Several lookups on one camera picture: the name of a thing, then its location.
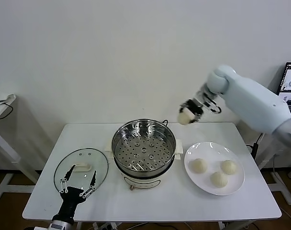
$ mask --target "black cable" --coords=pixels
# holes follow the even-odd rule
[[[259,141],[259,139],[260,139],[260,137],[263,135],[263,133],[261,133],[260,135],[259,135],[259,137],[257,138],[257,141],[256,141],[256,143],[258,143],[258,141]]]
[[[173,228],[174,230],[179,230],[179,229],[177,229],[176,227],[174,227],[174,226],[172,226],[172,225],[162,225],[162,224],[153,223],[153,222],[144,223],[144,224],[141,224],[141,225],[138,225],[138,224],[137,224],[136,226],[132,226],[132,227],[129,228],[129,229],[139,228],[139,227],[142,227],[142,226],[144,226],[144,225],[146,225],[146,224],[156,224],[156,225],[158,225],[158,226],[160,226],[160,227],[169,227],[169,228]]]
[[[162,123],[166,123],[166,126],[168,126],[168,120],[164,120]]]
[[[260,228],[255,223],[252,224],[257,228],[257,230],[260,230]]]
[[[6,118],[6,117],[7,117],[9,114],[11,114],[12,111],[13,111],[13,107],[12,107],[12,106],[10,106],[9,104],[6,104],[6,103],[3,103],[3,104],[5,104],[5,105],[7,105],[9,108],[11,108],[11,111],[10,111],[8,114],[6,114],[4,117],[0,117],[0,120]]]
[[[176,227],[174,227],[172,225],[161,225],[161,224],[157,224],[157,223],[153,223],[153,224],[156,224],[156,225],[161,226],[161,227],[169,227],[169,228],[173,228],[175,230],[179,230],[179,229],[177,229]]]

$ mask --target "steamed bun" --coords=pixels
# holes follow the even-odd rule
[[[215,172],[210,177],[211,182],[218,188],[223,188],[227,185],[227,176],[222,172]]]
[[[192,161],[191,166],[196,173],[204,173],[207,170],[207,163],[204,159],[201,158]]]
[[[221,169],[227,175],[235,174],[237,171],[237,165],[231,160],[221,162]]]

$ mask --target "white wall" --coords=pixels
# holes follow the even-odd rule
[[[0,91],[53,143],[65,123],[175,122],[217,65],[268,86],[286,61],[291,0],[0,1]]]

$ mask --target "floor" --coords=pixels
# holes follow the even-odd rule
[[[0,182],[2,181],[5,174],[0,174]],[[264,172],[263,176],[267,183],[273,183],[269,172]],[[288,189],[291,192],[291,179],[287,177],[286,172],[280,172],[280,176],[284,180]],[[23,174],[15,174],[11,180],[11,184],[24,184],[32,185]],[[288,206],[283,196],[279,192],[273,193],[277,203],[291,215],[291,206]],[[32,221],[25,220],[22,218],[23,209],[30,197],[30,194],[3,194],[0,199],[0,230],[23,230],[26,227],[47,227],[48,223],[43,221]],[[260,230],[280,230],[287,229],[291,230],[291,219],[284,213],[281,218],[275,220],[259,220],[255,224]],[[126,230],[127,228],[134,226],[134,223],[124,223],[118,229]],[[161,225],[172,225],[178,230],[189,230],[184,223],[161,223]],[[218,230],[218,224],[211,223],[189,223],[193,230]],[[88,230],[91,228],[91,223],[83,223],[82,230]],[[154,223],[150,223],[141,227],[136,228],[138,230],[171,230],[171,227],[160,227]],[[254,225],[249,226],[249,230],[257,230]]]

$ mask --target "white table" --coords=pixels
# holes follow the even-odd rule
[[[64,127],[23,211],[25,219],[51,220],[61,198],[54,187],[54,171],[69,153],[80,148],[104,150],[121,124],[67,124]],[[79,204],[74,220],[82,222],[194,222],[240,221],[225,229],[239,229],[256,219],[281,216],[266,182],[232,123],[169,124],[184,152],[199,141],[213,141],[241,160],[246,180],[233,195],[215,196],[197,187],[185,172],[183,160],[174,161],[167,180],[150,190],[129,190],[113,160],[104,183]]]
[[[7,105],[11,105],[16,96],[12,94],[9,101],[6,102]],[[0,117],[3,117],[4,111],[8,109],[8,106],[5,104],[0,104]],[[34,183],[37,182],[39,174],[26,162],[21,156],[7,143],[5,139],[0,135],[0,147],[4,150],[4,156],[11,161],[11,163],[19,169],[23,174],[25,174],[31,181]],[[3,193],[31,193],[34,186],[33,185],[8,185],[13,174],[8,173],[3,178],[0,184],[0,198]]]

